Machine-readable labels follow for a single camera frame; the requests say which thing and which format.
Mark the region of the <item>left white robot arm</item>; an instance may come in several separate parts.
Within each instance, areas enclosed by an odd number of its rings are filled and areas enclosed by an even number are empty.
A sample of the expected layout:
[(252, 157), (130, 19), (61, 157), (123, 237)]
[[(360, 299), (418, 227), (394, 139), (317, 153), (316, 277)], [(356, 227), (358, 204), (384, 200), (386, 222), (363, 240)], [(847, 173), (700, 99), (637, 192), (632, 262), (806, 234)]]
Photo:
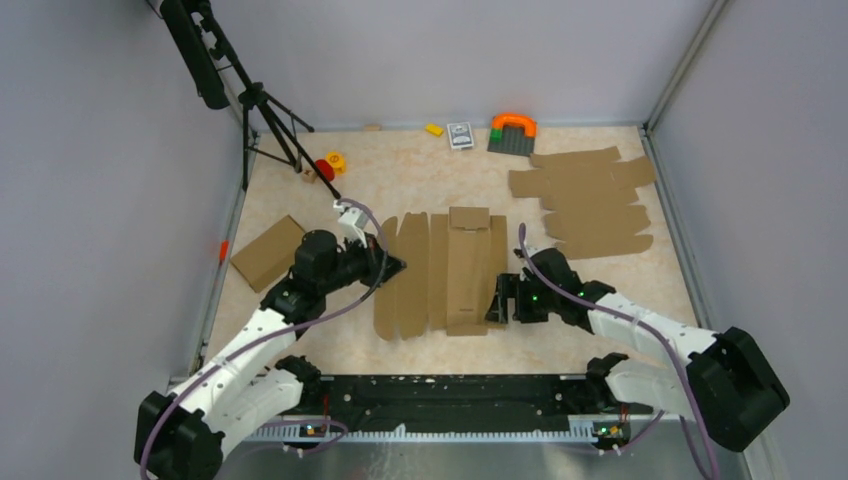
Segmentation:
[(288, 272), (262, 298), (247, 324), (196, 373), (165, 393), (150, 392), (138, 409), (133, 459), (143, 479), (212, 479), (229, 453), (276, 413), (308, 413), (320, 386), (286, 370), (256, 376), (302, 331), (344, 315), (329, 294), (354, 283), (372, 295), (405, 268), (383, 231), (339, 243), (327, 230), (304, 234)]

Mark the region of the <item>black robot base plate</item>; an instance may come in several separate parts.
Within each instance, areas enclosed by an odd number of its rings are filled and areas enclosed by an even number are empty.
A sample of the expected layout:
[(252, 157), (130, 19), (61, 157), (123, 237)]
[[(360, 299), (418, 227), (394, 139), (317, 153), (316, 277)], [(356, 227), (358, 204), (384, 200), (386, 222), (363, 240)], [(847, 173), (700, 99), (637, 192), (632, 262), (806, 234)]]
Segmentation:
[(307, 383), (286, 419), (329, 418), (350, 432), (564, 432), (579, 416), (649, 414), (623, 404), (583, 376), (335, 375)]

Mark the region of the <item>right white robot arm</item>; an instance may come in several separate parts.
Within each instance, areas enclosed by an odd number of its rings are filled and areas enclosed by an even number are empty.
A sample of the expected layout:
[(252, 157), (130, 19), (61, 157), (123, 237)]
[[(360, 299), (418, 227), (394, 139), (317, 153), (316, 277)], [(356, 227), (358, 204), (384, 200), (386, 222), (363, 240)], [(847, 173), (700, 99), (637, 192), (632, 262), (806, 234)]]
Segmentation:
[(590, 360), (586, 397), (600, 412), (639, 404), (695, 423), (727, 450), (745, 450), (790, 404), (765, 354), (746, 331), (693, 327), (642, 307), (601, 281), (584, 282), (555, 248), (517, 250), (519, 273), (496, 277), (486, 318), (564, 323), (627, 345)]

